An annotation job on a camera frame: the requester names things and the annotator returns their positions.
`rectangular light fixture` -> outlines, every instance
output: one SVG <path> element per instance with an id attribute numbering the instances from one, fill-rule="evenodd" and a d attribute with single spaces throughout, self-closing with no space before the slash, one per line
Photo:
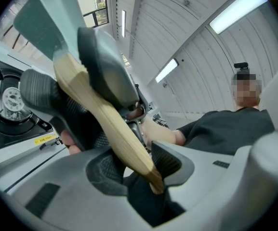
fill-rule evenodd
<path id="1" fill-rule="evenodd" d="M 169 63 L 162 69 L 162 71 L 157 75 L 155 80 L 157 83 L 161 82 L 163 78 L 165 78 L 173 69 L 175 69 L 178 66 L 178 61 L 173 58 Z"/>
<path id="2" fill-rule="evenodd" d="M 267 0 L 236 0 L 222 11 L 220 15 L 213 19 L 210 26 L 219 34 L 266 1 Z"/>
<path id="3" fill-rule="evenodd" d="M 126 30 L 126 11 L 121 11 L 121 34 L 125 37 L 125 30 Z"/>

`black t-shirt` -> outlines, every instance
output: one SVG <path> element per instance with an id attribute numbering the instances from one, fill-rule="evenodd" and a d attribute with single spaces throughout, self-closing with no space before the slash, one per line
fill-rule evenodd
<path id="1" fill-rule="evenodd" d="M 252 145 L 274 131 L 274 126 L 266 110 L 250 107 L 235 112 L 208 112 L 179 130 L 186 137 L 185 147 L 234 155 L 239 147 Z M 166 204 L 163 194 L 154 195 L 148 182 L 136 173 L 126 177 L 124 185 L 128 187 L 129 202 L 154 227 L 181 213 L 178 207 Z"/>
<path id="2" fill-rule="evenodd" d="M 186 137 L 185 147 L 234 155 L 239 147 L 252 145 L 275 128 L 266 110 L 245 107 L 235 112 L 208 112 L 178 130 Z"/>

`wooden handle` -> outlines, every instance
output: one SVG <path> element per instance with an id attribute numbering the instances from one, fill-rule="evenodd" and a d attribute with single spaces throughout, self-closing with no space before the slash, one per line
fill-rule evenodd
<path id="1" fill-rule="evenodd" d="M 54 71 L 61 89 L 98 120 L 123 164 L 146 178 L 155 194 L 163 193 L 163 181 L 151 157 L 112 104 L 92 89 L 86 68 L 67 53 L 54 62 Z"/>

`hand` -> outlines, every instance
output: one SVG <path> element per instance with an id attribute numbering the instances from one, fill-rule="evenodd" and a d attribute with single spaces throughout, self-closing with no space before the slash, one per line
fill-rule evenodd
<path id="1" fill-rule="evenodd" d="M 143 110 L 141 109 L 141 106 L 139 103 L 135 104 L 135 110 L 131 111 L 126 118 L 128 120 L 132 120 L 135 119 L 136 117 L 139 117 L 143 114 Z M 81 152 L 81 150 L 79 149 L 79 147 L 75 144 L 74 140 L 72 139 L 72 137 L 70 136 L 70 134 L 64 130 L 61 135 L 61 140 L 64 143 L 65 146 L 67 146 L 67 148 L 69 149 L 69 153 L 72 154 L 76 154 Z"/>

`yellow label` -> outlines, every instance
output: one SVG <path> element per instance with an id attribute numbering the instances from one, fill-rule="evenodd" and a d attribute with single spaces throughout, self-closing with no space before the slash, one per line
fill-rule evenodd
<path id="1" fill-rule="evenodd" d="M 35 143 L 35 145 L 38 145 L 38 144 L 42 144 L 42 143 L 45 143 L 47 141 L 50 141 L 54 138 L 57 138 L 57 135 L 56 134 L 50 134 L 50 135 L 46 135 L 46 136 L 34 139 L 34 143 Z"/>

